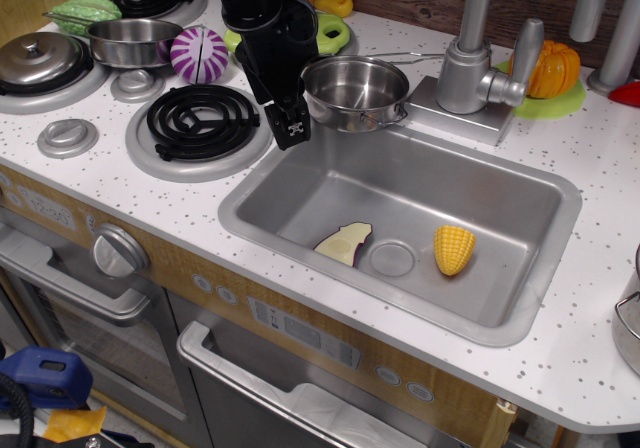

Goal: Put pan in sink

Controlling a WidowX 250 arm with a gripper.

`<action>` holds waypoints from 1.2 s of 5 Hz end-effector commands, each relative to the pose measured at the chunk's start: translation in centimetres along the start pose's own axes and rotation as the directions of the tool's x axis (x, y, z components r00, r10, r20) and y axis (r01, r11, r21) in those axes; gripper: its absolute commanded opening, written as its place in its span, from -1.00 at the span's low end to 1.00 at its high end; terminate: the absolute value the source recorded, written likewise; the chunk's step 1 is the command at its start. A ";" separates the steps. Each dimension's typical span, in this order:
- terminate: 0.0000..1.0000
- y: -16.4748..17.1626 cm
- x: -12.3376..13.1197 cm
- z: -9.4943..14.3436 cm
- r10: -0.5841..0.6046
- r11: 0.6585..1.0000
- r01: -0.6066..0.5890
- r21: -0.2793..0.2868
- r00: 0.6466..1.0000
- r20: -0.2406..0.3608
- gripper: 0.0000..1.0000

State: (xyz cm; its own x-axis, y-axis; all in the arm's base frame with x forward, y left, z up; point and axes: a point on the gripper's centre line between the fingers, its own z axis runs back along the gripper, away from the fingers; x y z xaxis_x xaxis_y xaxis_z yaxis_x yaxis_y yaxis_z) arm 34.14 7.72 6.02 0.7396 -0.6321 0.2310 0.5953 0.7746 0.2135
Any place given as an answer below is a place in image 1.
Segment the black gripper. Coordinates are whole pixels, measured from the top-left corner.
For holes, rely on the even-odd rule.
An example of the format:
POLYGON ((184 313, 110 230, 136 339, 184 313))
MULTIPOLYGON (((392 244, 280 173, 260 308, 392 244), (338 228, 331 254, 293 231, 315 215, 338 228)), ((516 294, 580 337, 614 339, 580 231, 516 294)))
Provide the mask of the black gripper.
POLYGON ((281 150, 311 138, 311 116, 301 73, 318 56, 318 19, 315 12, 283 14, 277 21, 241 33, 236 57, 244 67, 281 150))

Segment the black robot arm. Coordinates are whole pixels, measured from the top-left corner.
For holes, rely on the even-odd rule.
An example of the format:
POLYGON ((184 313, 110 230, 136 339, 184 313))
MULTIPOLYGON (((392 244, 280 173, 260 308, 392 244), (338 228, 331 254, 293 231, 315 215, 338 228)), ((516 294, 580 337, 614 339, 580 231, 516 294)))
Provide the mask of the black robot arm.
POLYGON ((220 0, 226 27, 241 37, 235 57, 282 150, 311 137, 302 73, 319 55, 318 18, 308 0, 220 0))

